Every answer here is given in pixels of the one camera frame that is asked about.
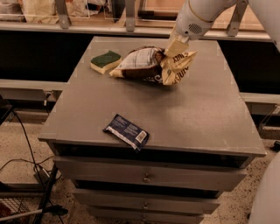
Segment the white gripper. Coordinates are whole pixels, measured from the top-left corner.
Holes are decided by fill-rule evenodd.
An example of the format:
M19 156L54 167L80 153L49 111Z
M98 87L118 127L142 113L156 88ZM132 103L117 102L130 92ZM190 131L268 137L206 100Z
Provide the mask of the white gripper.
M188 48L191 39L202 38L216 18L237 0L185 0L168 38L164 54L175 57Z

